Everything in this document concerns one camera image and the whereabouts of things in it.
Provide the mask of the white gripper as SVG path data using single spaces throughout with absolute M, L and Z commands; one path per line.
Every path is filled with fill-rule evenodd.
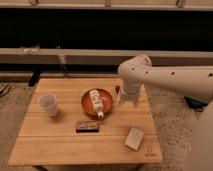
M 141 93 L 140 84 L 126 84 L 123 83 L 119 89 L 117 95 L 117 103 L 119 105 L 124 104 L 125 102 L 131 102 L 135 108 L 138 107 L 139 97 Z

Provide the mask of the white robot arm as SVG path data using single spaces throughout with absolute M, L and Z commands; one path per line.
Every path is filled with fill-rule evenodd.
M 135 100 L 142 84 L 174 91 L 207 103 L 192 133 L 184 171 L 213 171 L 213 66 L 154 67 L 147 55 L 122 62 L 120 98 Z

